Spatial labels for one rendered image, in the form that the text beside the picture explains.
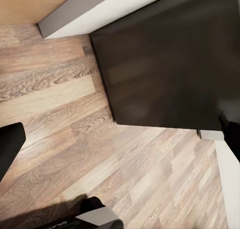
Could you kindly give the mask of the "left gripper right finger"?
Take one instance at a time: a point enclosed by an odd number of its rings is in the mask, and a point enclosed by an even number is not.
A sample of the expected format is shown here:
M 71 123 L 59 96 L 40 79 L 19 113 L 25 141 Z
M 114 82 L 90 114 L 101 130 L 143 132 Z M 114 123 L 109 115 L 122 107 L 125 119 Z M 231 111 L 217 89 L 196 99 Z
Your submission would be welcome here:
M 224 141 L 240 162 L 240 124 L 229 122 L 225 129 Z

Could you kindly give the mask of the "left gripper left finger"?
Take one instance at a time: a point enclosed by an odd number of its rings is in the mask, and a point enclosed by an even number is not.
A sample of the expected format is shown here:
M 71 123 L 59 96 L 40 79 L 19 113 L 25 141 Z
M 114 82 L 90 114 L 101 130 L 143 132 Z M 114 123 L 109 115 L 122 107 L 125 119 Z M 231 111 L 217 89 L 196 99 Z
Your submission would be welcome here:
M 26 142 L 22 122 L 0 127 L 0 182 Z

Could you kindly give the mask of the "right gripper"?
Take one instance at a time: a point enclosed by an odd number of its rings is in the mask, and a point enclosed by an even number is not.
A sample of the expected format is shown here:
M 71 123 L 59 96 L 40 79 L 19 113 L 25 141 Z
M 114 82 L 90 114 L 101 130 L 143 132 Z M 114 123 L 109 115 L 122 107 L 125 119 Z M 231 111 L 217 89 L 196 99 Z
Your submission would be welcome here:
M 225 136 L 226 127 L 229 123 L 228 122 L 229 120 L 226 118 L 226 116 L 224 115 L 224 113 L 222 111 L 220 111 L 218 113 L 218 117 L 219 117 L 219 121 L 220 121 L 220 124 L 222 127 L 223 135 Z

